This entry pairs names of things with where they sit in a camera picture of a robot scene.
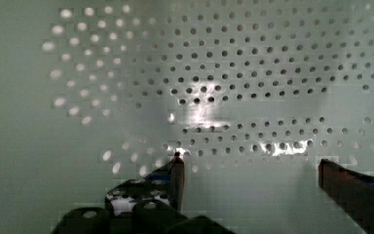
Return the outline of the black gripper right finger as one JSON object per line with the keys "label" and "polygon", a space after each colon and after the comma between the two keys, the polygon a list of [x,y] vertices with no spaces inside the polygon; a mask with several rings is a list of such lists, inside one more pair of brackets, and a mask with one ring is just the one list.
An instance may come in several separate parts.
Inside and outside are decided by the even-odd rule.
{"label": "black gripper right finger", "polygon": [[374,234],[374,176],[321,159],[318,184],[366,234]]}

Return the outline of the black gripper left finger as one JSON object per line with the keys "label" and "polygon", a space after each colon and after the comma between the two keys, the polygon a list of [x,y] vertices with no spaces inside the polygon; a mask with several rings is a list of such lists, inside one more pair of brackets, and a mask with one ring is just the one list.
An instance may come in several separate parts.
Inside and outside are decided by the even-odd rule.
{"label": "black gripper left finger", "polygon": [[181,213],[184,176],[184,162],[176,152],[151,174],[106,192],[102,208],[68,212],[51,234],[234,234],[205,215]]}

